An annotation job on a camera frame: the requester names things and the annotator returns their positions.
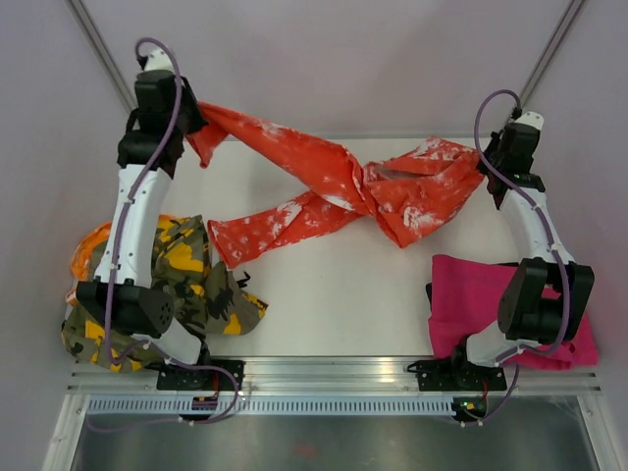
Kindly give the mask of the orange white tie-dye trousers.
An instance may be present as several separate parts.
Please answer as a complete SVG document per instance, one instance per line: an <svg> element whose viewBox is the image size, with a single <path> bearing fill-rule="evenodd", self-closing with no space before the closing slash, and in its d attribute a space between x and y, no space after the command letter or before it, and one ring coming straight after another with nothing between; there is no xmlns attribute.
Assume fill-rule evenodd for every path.
<svg viewBox="0 0 628 471"><path fill-rule="evenodd" d="M404 248L454 218L484 178L477 150L438 136L398 157L360 164L327 139L212 104L199 109L208 124L187 140L202 167L233 136L307 188L273 209L209 221L209 235L231 268L272 249L331 234L361 217L372 218Z"/></svg>

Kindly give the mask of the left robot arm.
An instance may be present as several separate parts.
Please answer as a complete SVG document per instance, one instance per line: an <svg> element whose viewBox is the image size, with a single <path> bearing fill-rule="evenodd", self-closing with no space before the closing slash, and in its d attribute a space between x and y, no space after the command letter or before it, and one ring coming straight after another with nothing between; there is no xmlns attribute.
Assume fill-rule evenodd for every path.
<svg viewBox="0 0 628 471"><path fill-rule="evenodd" d="M175 319L173 298L153 288L151 257L183 140L206 122L185 79L174 72L142 72L134 90L137 106L118 144L111 232L92 280L78 283L77 299L105 332L127 335L181 363L180 379L201 390L212 382L214 367L199 356L201 341Z"/></svg>

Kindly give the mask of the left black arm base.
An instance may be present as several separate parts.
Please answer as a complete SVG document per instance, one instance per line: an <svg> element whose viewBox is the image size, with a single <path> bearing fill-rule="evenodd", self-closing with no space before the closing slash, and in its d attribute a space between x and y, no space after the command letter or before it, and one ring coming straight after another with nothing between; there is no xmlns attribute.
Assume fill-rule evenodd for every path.
<svg viewBox="0 0 628 471"><path fill-rule="evenodd" d="M228 371L235 378L237 386L241 387L246 365L244 361L214 358L212 365ZM162 365L158 369L156 389L165 392L235 391L234 384L224 373L215 370L190 370L176 365Z"/></svg>

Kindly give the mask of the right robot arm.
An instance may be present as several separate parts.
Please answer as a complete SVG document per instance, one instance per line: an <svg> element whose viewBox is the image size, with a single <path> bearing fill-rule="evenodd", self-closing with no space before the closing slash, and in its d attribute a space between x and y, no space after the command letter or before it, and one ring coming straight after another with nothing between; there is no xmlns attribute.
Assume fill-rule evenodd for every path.
<svg viewBox="0 0 628 471"><path fill-rule="evenodd" d="M510 227L521 257L497 305L496 320L465 341L466 354L447 363L448 379L461 389L524 352L548 356L579 329L595 275L562 244L548 210L546 188L533 174L533 154L544 119L527 112L492 135L479 168L487 190Z"/></svg>

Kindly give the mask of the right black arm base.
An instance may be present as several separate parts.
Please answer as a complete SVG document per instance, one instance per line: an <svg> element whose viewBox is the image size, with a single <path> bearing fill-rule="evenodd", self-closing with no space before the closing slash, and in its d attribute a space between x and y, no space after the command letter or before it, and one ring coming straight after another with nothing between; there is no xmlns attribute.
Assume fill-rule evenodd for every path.
<svg viewBox="0 0 628 471"><path fill-rule="evenodd" d="M451 359L418 360L406 367L413 374L420 392L505 392L502 368L477 366Z"/></svg>

